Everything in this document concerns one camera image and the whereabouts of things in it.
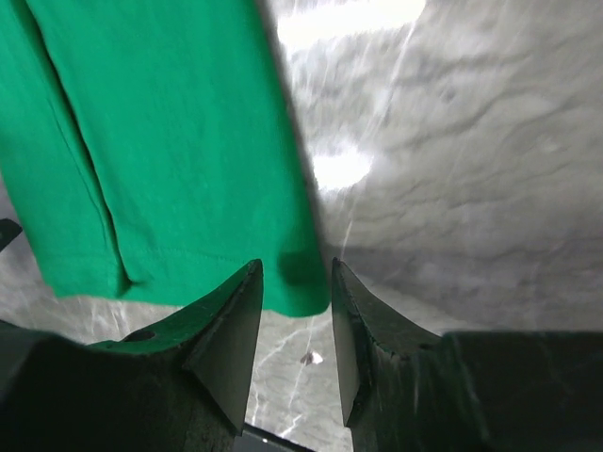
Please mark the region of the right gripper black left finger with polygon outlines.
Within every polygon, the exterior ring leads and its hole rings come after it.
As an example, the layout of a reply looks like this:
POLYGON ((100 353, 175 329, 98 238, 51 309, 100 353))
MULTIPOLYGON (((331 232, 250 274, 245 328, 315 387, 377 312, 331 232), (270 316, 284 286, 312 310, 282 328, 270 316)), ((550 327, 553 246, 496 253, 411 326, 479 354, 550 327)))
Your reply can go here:
POLYGON ((229 451, 242 432, 263 301, 253 260, 121 341, 1 326, 5 451, 229 451))

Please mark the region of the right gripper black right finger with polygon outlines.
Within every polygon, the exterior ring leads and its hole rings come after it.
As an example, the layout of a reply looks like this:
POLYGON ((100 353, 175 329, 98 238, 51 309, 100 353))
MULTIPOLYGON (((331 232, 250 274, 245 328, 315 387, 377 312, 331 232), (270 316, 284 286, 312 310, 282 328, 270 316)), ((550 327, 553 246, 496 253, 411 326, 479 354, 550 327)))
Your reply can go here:
POLYGON ((436 335, 340 260, 332 313, 344 425, 357 451, 598 451, 598 331, 436 335))

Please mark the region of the green t shirt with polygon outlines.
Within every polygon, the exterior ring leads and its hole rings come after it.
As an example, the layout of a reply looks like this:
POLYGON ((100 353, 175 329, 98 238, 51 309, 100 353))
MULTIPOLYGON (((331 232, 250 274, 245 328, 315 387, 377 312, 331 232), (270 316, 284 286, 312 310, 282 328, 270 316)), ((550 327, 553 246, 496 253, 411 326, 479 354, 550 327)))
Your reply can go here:
POLYGON ((59 297, 186 305, 258 259, 267 310, 328 284, 253 1, 5 1, 1 173, 59 297))

